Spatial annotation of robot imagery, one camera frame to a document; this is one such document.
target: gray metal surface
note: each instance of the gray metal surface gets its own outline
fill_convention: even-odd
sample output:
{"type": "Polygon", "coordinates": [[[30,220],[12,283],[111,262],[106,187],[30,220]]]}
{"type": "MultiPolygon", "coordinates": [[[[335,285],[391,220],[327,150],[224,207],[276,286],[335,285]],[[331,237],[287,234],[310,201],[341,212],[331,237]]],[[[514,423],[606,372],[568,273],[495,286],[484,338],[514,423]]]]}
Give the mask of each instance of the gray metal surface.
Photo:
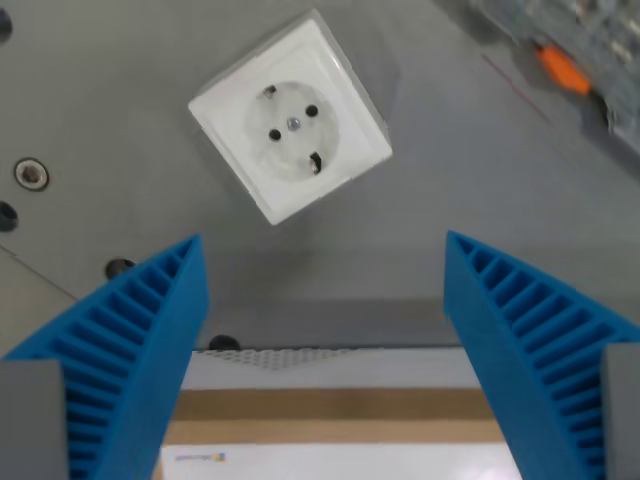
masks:
{"type": "Polygon", "coordinates": [[[607,480],[640,478],[640,344],[613,344],[600,377],[607,480]]]}
{"type": "Polygon", "coordinates": [[[56,360],[0,362],[2,478],[68,480],[62,368],[56,360]]]}
{"type": "Polygon", "coordinates": [[[480,388],[462,348],[194,352],[185,390],[480,388]]]}
{"type": "Polygon", "coordinates": [[[0,245],[78,298],[110,259],[200,231],[213,305],[200,345],[214,333],[246,348],[457,344],[441,313],[451,228],[637,317],[637,162],[594,140],[535,62],[478,43],[492,37],[459,6],[5,0],[0,200],[20,223],[0,245]],[[186,106],[314,6],[395,154],[271,227],[186,106]],[[49,170],[44,192],[13,178],[28,156],[49,170]]]}

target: screw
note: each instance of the screw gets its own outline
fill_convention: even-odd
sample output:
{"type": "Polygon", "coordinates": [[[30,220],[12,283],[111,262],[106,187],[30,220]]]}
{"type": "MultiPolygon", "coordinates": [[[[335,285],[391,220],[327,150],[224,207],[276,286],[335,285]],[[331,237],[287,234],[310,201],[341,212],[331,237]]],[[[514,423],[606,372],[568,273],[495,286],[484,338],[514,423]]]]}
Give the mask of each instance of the screw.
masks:
{"type": "Polygon", "coordinates": [[[298,120],[296,117],[287,119],[287,128],[289,128],[289,131],[295,132],[300,128],[300,120],[298,120]]]}
{"type": "Polygon", "coordinates": [[[32,192],[41,192],[49,185],[49,172],[35,158],[23,158],[13,171],[18,184],[32,192]]]}

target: white electrical outlet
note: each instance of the white electrical outlet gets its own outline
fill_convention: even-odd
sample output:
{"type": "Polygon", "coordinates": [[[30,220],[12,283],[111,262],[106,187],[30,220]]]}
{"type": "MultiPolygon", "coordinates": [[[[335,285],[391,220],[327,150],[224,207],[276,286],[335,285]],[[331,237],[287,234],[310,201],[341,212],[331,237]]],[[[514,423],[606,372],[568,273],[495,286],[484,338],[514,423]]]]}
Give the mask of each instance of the white electrical outlet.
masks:
{"type": "Polygon", "coordinates": [[[316,11],[216,77],[189,109],[274,225],[392,154],[316,11]]]}

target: mounting hole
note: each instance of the mounting hole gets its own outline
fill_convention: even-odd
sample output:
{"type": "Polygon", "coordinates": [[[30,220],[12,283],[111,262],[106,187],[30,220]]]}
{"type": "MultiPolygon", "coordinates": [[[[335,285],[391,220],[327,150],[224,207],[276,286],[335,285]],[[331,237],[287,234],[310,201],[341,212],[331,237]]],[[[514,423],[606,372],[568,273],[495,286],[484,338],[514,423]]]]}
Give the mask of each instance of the mounting hole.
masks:
{"type": "Polygon", "coordinates": [[[135,266],[136,262],[128,258],[114,258],[107,263],[104,274],[107,276],[107,279],[111,280],[135,266]]]}
{"type": "Polygon", "coordinates": [[[49,185],[49,172],[46,167],[35,158],[23,158],[13,172],[21,187],[32,192],[41,192],[49,185]]]}
{"type": "Polygon", "coordinates": [[[318,115],[318,107],[316,107],[315,105],[309,105],[304,113],[307,114],[307,117],[313,118],[318,115]]]}
{"type": "Polygon", "coordinates": [[[280,130],[277,129],[273,129],[269,132],[269,138],[274,141],[277,142],[278,140],[280,140],[282,138],[282,133],[280,133],[280,130]]]}
{"type": "Polygon", "coordinates": [[[0,44],[7,42],[12,33],[13,22],[11,17],[4,8],[0,8],[0,44]]]}
{"type": "Polygon", "coordinates": [[[241,350],[240,342],[229,335],[216,335],[209,342],[209,350],[241,350]]]}
{"type": "Polygon", "coordinates": [[[18,226],[18,212],[6,202],[0,201],[0,232],[10,232],[18,226]]]}

